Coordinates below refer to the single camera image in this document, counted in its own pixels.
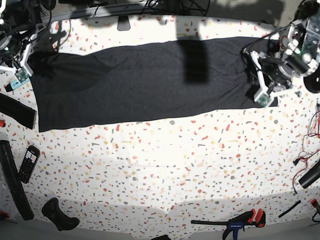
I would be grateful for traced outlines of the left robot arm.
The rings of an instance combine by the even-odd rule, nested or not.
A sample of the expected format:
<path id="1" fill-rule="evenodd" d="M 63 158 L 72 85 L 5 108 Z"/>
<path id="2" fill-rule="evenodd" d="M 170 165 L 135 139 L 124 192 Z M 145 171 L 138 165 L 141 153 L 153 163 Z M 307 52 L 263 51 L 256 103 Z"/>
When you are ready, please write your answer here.
<path id="1" fill-rule="evenodd" d="M 255 68 L 253 76 L 259 88 L 254 102 L 269 107 L 278 97 L 293 92 L 300 96 L 294 80 L 302 79 L 306 89 L 314 94 L 320 92 L 320 2 L 303 0 L 294 20 L 288 25 L 266 35 L 279 34 L 275 50 L 253 50 L 264 40 L 261 37 L 242 50 Z"/>

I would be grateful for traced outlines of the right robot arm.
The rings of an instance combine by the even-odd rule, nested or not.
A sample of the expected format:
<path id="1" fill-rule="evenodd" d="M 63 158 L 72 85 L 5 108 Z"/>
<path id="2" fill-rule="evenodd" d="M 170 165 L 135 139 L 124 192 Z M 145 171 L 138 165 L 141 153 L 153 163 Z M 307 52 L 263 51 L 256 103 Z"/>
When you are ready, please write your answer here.
<path id="1" fill-rule="evenodd" d="M 11 72 L 14 80 L 7 87 L 13 91 L 30 81 L 33 70 L 28 58 L 41 31 L 49 27 L 41 15 L 52 20 L 55 0 L 17 0 L 0 2 L 0 70 Z"/>

